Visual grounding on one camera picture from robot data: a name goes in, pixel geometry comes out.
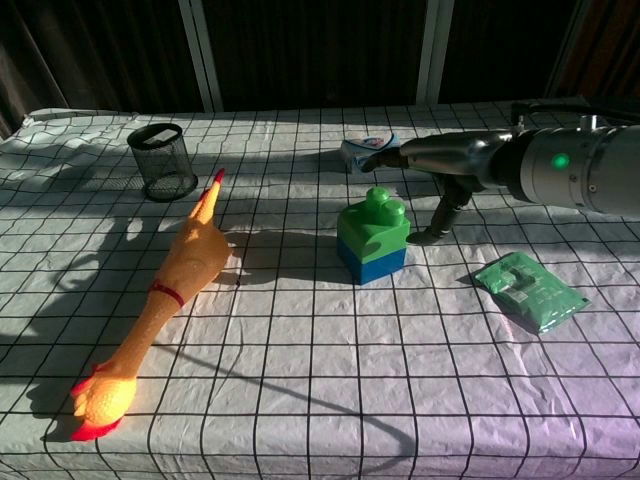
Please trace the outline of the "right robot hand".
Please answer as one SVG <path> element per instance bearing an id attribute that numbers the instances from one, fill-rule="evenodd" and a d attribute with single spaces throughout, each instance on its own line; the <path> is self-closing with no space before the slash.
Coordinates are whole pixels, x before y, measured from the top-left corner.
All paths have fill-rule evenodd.
<path id="1" fill-rule="evenodd" d="M 472 195 L 497 184 L 490 173 L 496 152 L 513 135 L 508 130 L 452 132 L 410 140 L 371 155 L 361 166 L 364 172 L 378 167 L 409 169 L 431 174 L 442 196 L 430 225 L 407 237 L 413 245 L 432 245 L 445 237 Z"/>

